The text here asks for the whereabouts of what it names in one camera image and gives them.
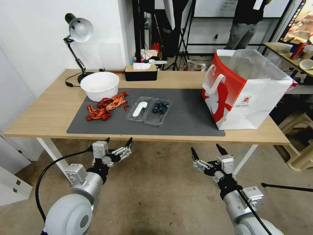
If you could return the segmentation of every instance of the plastic chair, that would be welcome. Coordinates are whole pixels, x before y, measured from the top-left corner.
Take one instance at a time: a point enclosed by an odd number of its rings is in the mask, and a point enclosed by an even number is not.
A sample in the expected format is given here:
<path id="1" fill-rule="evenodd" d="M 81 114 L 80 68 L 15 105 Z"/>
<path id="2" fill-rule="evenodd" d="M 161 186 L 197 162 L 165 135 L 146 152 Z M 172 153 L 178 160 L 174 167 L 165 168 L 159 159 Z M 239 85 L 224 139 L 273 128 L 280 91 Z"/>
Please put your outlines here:
<path id="1" fill-rule="evenodd" d="M 313 129 L 313 121 L 304 113 L 287 123 L 281 128 L 284 134 L 291 131 L 298 124 L 306 124 Z M 298 151 L 292 144 L 284 146 L 286 151 L 290 154 L 290 159 L 287 165 L 296 171 L 301 171 L 309 167 L 313 167 L 313 141 L 309 141 L 309 145 L 302 151 Z"/>

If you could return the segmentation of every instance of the lamp base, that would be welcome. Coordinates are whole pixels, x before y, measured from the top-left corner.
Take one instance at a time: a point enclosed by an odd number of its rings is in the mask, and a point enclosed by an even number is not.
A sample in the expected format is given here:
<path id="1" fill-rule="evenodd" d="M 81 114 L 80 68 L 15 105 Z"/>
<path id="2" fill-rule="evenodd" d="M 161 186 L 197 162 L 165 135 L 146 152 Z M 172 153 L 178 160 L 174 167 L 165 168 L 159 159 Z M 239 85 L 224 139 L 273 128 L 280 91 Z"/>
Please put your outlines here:
<path id="1" fill-rule="evenodd" d="M 86 74 L 81 74 L 78 76 L 77 80 L 78 80 L 78 83 L 81 83 L 82 79 L 90 74 L 93 74 L 94 72 L 87 72 Z"/>

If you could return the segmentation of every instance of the white paper bag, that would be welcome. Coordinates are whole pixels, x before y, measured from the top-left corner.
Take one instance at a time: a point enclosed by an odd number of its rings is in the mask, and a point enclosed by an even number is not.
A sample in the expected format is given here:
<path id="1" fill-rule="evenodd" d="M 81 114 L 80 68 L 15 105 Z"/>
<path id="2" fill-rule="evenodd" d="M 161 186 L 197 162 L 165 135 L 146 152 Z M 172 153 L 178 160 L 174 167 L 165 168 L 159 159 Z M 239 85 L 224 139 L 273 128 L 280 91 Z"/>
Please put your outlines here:
<path id="1" fill-rule="evenodd" d="M 223 61 L 229 61 L 241 77 Z M 256 50 L 217 50 L 202 96 L 220 130 L 257 129 L 297 83 Z"/>

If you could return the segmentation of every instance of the lamp shade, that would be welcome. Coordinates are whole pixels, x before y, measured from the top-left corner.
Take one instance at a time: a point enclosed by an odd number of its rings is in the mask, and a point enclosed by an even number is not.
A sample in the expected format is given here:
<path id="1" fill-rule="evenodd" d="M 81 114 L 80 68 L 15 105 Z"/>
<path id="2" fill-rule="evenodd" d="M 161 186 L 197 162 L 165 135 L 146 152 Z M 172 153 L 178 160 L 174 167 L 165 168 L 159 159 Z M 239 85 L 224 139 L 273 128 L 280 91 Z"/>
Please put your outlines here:
<path id="1" fill-rule="evenodd" d="M 71 13 L 65 15 L 65 20 L 69 25 L 69 34 L 74 41 L 86 42 L 91 38 L 94 28 L 88 20 L 76 18 Z"/>

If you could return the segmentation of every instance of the white cup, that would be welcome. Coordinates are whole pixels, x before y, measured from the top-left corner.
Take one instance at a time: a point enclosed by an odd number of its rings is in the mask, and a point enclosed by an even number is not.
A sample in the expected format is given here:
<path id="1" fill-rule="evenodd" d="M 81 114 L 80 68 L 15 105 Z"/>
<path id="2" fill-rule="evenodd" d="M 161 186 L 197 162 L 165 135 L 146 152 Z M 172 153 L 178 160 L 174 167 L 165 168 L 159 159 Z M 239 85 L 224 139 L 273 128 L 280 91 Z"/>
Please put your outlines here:
<path id="1" fill-rule="evenodd" d="M 300 68 L 303 70 L 310 70 L 313 69 L 313 60 L 311 59 L 304 59 L 299 64 Z"/>
<path id="2" fill-rule="evenodd" d="M 153 65 L 153 64 L 155 64 L 155 63 L 156 63 L 156 60 L 154 60 L 154 59 L 150 59 L 150 60 L 149 60 L 149 63 Z"/>

